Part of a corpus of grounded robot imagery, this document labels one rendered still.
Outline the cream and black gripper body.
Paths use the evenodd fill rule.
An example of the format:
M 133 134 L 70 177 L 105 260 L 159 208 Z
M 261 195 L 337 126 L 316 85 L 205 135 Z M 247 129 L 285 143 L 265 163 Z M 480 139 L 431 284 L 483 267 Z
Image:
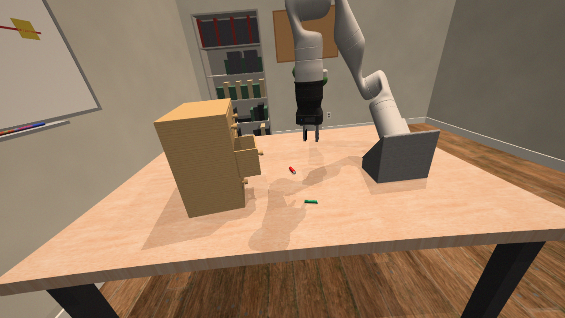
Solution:
M 295 61 L 294 75 L 295 100 L 298 106 L 296 124 L 322 124 L 323 78 L 328 76 L 328 71 L 323 70 L 322 59 Z

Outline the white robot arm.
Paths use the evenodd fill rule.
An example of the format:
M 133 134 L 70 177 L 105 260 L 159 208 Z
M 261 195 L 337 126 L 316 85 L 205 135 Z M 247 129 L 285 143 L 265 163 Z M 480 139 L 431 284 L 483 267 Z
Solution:
M 321 19 L 330 10 L 331 0 L 285 0 L 285 9 L 294 38 L 295 61 L 322 59 L 323 39 L 319 32 L 302 28 L 302 21 Z M 410 133 L 398 111 L 383 71 L 362 78 L 365 38 L 347 0 L 335 0 L 334 42 L 347 63 L 365 100 L 372 98 L 369 110 L 379 139 L 383 136 Z M 381 90 L 380 90 L 381 89 Z

